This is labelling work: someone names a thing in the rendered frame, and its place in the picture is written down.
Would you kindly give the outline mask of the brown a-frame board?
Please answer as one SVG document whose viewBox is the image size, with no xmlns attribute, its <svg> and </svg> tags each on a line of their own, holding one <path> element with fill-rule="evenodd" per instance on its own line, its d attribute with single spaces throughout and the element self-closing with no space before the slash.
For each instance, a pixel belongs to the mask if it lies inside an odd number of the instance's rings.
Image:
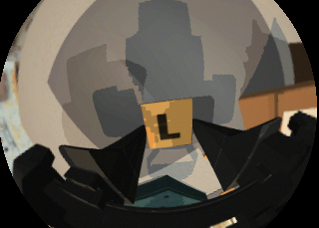
<svg viewBox="0 0 319 228">
<path fill-rule="evenodd" d="M 284 112 L 294 110 L 312 110 L 316 105 L 314 74 L 308 60 L 303 42 L 288 42 L 294 70 L 294 84 L 284 85 L 280 89 L 266 92 L 243 94 L 239 98 L 239 109 L 243 117 L 244 128 L 264 124 L 276 116 L 283 117 Z"/>
</svg>

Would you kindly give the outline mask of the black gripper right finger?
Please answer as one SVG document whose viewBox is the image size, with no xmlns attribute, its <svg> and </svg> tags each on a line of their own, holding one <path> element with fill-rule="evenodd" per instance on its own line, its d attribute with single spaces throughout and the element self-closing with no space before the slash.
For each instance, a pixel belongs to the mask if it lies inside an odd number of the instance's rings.
<svg viewBox="0 0 319 228">
<path fill-rule="evenodd" d="M 192 118 L 192 131 L 206 153 L 223 192 L 239 185 L 236 180 L 251 160 L 260 140 L 271 136 L 277 129 L 280 131 L 282 122 L 283 117 L 276 116 L 264 124 L 240 131 Z"/>
</svg>

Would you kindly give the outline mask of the white paper ticket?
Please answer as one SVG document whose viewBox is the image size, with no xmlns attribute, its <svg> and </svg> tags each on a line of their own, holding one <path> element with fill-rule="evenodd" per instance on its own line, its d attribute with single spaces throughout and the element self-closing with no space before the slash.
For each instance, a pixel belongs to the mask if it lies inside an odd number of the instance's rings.
<svg viewBox="0 0 319 228">
<path fill-rule="evenodd" d="M 294 112 L 284 112 L 282 122 L 282 133 L 287 133 L 286 136 L 290 136 L 291 133 L 290 128 L 287 128 L 290 116 L 292 116 L 292 114 L 296 114 L 296 112 L 304 112 L 305 114 L 312 114 L 312 116 L 316 116 L 318 115 L 318 108 L 312 108 L 312 110 L 294 110 Z"/>
</svg>

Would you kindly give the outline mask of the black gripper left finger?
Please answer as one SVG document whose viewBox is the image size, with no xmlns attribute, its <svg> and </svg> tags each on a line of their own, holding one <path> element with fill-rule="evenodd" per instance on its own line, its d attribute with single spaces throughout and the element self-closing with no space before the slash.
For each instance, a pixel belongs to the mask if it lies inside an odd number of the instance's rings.
<svg viewBox="0 0 319 228">
<path fill-rule="evenodd" d="M 141 164 L 147 145 L 147 126 L 141 124 L 129 135 L 119 139 L 107 148 L 83 148 L 60 144 L 61 155 L 69 167 L 85 169 L 104 177 L 107 184 L 123 197 L 124 204 L 135 204 L 139 186 Z"/>
</svg>

